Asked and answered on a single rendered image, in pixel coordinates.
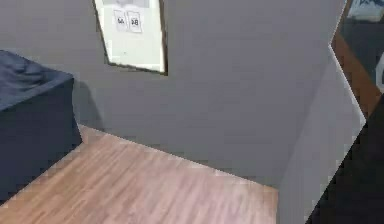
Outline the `dark blue bed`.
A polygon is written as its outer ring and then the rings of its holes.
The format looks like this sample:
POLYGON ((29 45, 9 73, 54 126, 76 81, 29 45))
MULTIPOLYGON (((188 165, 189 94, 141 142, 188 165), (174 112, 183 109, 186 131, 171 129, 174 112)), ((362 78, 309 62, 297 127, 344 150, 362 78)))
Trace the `dark blue bed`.
POLYGON ((0 205, 82 143, 70 73, 0 50, 0 205))

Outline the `white framed wall picture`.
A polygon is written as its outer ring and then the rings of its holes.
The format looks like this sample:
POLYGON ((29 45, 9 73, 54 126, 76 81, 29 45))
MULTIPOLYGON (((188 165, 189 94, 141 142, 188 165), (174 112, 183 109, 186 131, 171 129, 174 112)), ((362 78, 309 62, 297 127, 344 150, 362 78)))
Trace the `white framed wall picture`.
POLYGON ((167 74, 163 0, 92 0, 109 65, 167 74))

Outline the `dark framed wall picture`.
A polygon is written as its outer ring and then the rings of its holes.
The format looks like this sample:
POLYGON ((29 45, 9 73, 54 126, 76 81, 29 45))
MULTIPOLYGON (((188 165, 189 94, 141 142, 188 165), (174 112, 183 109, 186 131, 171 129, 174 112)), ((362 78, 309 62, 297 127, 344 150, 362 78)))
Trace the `dark framed wall picture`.
POLYGON ((347 17, 360 21, 379 22, 384 16, 384 0, 353 0, 347 17))

